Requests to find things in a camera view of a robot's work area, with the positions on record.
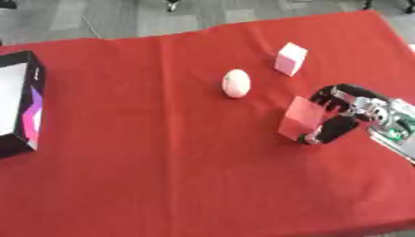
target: robotic hand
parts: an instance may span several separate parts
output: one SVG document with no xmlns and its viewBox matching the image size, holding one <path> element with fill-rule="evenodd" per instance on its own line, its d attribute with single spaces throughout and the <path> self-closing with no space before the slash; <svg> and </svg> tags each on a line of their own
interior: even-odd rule
<svg viewBox="0 0 415 237">
<path fill-rule="evenodd" d="M 353 131 L 361 121 L 369 122 L 370 137 L 415 164 L 415 107 L 401 99 L 390 99 L 362 87 L 338 84 L 318 90 L 310 101 L 337 115 L 314 132 L 299 136 L 303 144 L 330 143 Z"/>
</svg>

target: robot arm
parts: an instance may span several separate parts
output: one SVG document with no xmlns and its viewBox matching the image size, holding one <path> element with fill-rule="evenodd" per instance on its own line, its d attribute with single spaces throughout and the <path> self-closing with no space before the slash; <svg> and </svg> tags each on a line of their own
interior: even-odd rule
<svg viewBox="0 0 415 237">
<path fill-rule="evenodd" d="M 330 143 L 353 131 L 361 121 L 370 122 L 378 132 L 385 133 L 394 127 L 400 132 L 397 136 L 412 134 L 412 128 L 402 115 L 394 112 L 389 98 L 356 85 L 324 87 L 313 94 L 310 101 L 324 106 L 327 111 L 337 108 L 338 115 L 324 121 L 314 132 L 301 135 L 300 143 Z"/>
</svg>

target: red cube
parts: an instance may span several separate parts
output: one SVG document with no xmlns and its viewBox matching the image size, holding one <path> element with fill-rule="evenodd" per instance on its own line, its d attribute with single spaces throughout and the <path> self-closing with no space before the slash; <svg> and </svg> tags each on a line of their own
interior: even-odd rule
<svg viewBox="0 0 415 237">
<path fill-rule="evenodd" d="M 300 96 L 296 96 L 288 108 L 278 133 L 296 141 L 298 136 L 311 133 L 321 124 L 324 108 Z"/>
</svg>

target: white cube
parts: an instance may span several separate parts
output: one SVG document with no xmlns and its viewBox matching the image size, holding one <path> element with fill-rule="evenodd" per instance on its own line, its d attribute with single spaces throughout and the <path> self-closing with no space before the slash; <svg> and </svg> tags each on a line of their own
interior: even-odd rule
<svg viewBox="0 0 415 237">
<path fill-rule="evenodd" d="M 277 55 L 275 69 L 290 77 L 294 76 L 303 65 L 307 51 L 298 45 L 286 44 Z"/>
</svg>

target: box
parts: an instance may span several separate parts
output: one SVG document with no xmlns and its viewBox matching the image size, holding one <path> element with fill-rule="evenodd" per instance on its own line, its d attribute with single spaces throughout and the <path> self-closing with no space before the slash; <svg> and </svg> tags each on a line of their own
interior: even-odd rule
<svg viewBox="0 0 415 237">
<path fill-rule="evenodd" d="M 277 55 L 274 68 L 287 76 L 294 76 L 303 65 L 308 50 L 288 43 Z"/>
<path fill-rule="evenodd" d="M 321 124 L 324 113 L 322 106 L 297 96 L 285 113 L 278 133 L 296 141 L 301 134 L 315 131 Z"/>
<path fill-rule="evenodd" d="M 44 76 L 33 52 L 0 56 L 0 157 L 37 149 Z"/>
</svg>

